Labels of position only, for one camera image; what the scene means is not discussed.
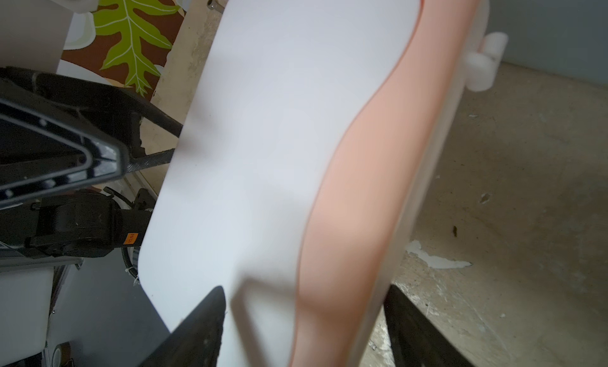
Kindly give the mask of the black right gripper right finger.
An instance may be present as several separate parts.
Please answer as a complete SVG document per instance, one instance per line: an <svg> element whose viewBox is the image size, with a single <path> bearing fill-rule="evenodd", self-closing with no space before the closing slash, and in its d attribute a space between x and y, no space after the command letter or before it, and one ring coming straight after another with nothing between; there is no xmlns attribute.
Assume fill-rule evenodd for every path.
<svg viewBox="0 0 608 367"><path fill-rule="evenodd" d="M396 285L383 308L396 367L473 366Z"/></svg>

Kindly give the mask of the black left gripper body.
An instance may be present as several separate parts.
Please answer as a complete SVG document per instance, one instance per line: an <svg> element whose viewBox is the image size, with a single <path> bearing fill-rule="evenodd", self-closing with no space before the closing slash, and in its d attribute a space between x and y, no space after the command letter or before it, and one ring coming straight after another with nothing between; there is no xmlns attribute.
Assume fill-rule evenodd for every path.
<svg viewBox="0 0 608 367"><path fill-rule="evenodd" d="M1 210L1 245L30 258L101 258L139 247L152 215L152 195L133 202L110 188L35 199Z"/></svg>

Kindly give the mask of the white and salmon first aid box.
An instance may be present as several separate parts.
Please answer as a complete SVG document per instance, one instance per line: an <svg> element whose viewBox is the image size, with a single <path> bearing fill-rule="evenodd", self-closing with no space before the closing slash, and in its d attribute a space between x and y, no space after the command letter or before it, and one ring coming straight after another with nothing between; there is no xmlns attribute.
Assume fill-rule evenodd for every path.
<svg viewBox="0 0 608 367"><path fill-rule="evenodd" d="M142 243L176 333L216 287L218 366L362 356L465 90L489 0L228 0Z"/></svg>

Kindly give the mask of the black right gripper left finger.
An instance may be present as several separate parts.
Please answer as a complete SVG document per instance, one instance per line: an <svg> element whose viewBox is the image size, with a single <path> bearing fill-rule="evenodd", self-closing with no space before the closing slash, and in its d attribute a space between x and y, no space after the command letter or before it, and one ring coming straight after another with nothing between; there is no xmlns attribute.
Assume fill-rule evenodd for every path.
<svg viewBox="0 0 608 367"><path fill-rule="evenodd" d="M140 365L216 367L225 316L226 295L217 286Z"/></svg>

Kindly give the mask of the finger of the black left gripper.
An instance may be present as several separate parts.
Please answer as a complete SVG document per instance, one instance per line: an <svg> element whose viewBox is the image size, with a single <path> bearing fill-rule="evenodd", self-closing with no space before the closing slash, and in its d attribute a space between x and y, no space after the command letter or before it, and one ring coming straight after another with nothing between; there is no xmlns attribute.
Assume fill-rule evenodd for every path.
<svg viewBox="0 0 608 367"><path fill-rule="evenodd" d="M126 174L118 140L33 92L1 82L1 206L112 181Z"/></svg>

